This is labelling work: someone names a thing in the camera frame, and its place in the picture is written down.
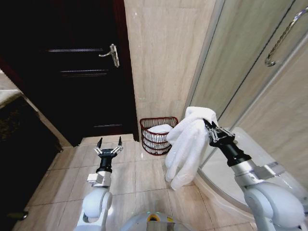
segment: dark wooden door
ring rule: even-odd
[[[13,81],[73,145],[86,136],[138,139],[123,0],[9,2],[2,11],[0,55]],[[111,44],[119,67],[99,57]]]

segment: red wire basket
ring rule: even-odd
[[[164,155],[171,149],[171,144],[166,140],[166,133],[150,132],[154,126],[169,124],[173,128],[179,123],[175,117],[144,118],[140,120],[142,146],[152,155]]]

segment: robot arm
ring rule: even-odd
[[[235,174],[235,181],[244,192],[260,231],[299,231],[305,219],[300,201],[286,189],[266,182],[284,172],[277,162],[257,166],[234,143],[235,134],[204,120],[209,130],[209,144],[218,147]]]
[[[105,231],[108,210],[112,202],[112,194],[109,192],[111,185],[111,162],[122,150],[122,140],[114,149],[101,149],[102,138],[94,148],[101,158],[101,163],[96,173],[89,174],[87,181],[95,188],[83,200],[82,211],[74,231]]]

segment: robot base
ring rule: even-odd
[[[120,231],[196,231],[188,224],[160,212],[146,212],[129,219]]]

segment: metal handle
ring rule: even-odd
[[[117,56],[115,44],[111,44],[110,45],[110,51],[107,54],[99,54],[98,56],[99,57],[106,57],[108,55],[112,56],[112,59],[114,60],[115,66],[119,67],[120,66],[120,62],[119,62],[119,57]]]
[[[275,46],[273,47],[273,49],[271,49],[270,53],[268,54],[267,58],[265,59],[265,65],[266,66],[274,66],[276,64],[275,61],[272,61],[271,58],[274,55],[274,53],[276,52],[277,48],[279,47],[279,45],[282,43],[282,41],[285,39],[285,37],[289,34],[289,32],[291,31],[291,29],[293,28],[293,26],[295,25],[295,23],[297,23],[297,21],[299,20],[299,18],[308,12],[308,6],[306,6],[305,9],[303,9],[301,12],[299,12],[297,15],[295,15],[295,17],[293,18],[292,22],[290,22],[290,24],[287,26],[287,28],[285,29],[285,31],[283,32],[283,34],[280,36],[280,38],[278,39],[278,41],[276,42]]]

